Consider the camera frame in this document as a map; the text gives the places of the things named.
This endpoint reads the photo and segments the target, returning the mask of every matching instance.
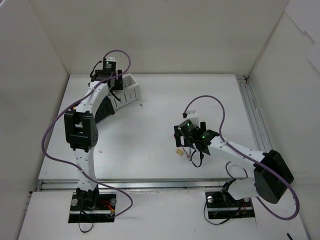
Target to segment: bolt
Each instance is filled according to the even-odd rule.
[[[77,204],[78,204],[78,200],[76,198],[73,198],[71,200],[71,206],[75,207],[75,206],[77,206]]]
[[[212,204],[212,203],[214,202],[214,197],[213,197],[213,196],[208,196],[208,197],[206,198],[206,200],[207,200],[207,202],[208,202],[209,204]]]
[[[111,205],[111,206],[115,206],[116,203],[117,203],[117,199],[112,198],[112,199],[110,200],[110,205]]]

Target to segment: small yellow object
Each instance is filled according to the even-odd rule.
[[[184,152],[180,148],[177,148],[175,152],[180,156],[184,154]]]

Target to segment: wall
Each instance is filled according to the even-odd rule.
[[[288,1],[30,0],[70,74],[122,49],[132,73],[246,75]]]
[[[0,233],[18,237],[43,160],[41,139],[67,72],[26,0],[0,5]]]
[[[308,59],[315,42],[284,13],[249,78],[273,148],[293,186],[313,239],[320,239],[320,73]]]

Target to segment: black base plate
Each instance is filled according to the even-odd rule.
[[[115,221],[114,217],[107,213],[109,208],[103,204],[101,201],[110,202],[111,199],[116,199],[117,195],[113,193],[100,193],[97,206],[94,209],[83,209],[86,214],[82,213],[80,215],[80,201],[78,201],[76,206],[70,206],[70,214],[68,223],[113,223]],[[77,199],[76,193],[73,194],[72,199]]]
[[[232,201],[232,205],[228,206],[223,199],[220,191],[208,191],[205,193],[205,199],[213,197],[213,202],[206,202],[209,219],[242,219],[254,218],[255,212],[251,202],[245,202],[243,199]]]

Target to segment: white wall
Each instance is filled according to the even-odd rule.
[[[314,44],[284,13],[249,82],[273,148],[292,169],[309,233],[320,239],[320,73],[308,60]]]
[[[0,5],[0,238],[18,237],[67,72],[26,0]]]
[[[71,74],[122,49],[132,73],[246,75],[288,1],[30,0]]]

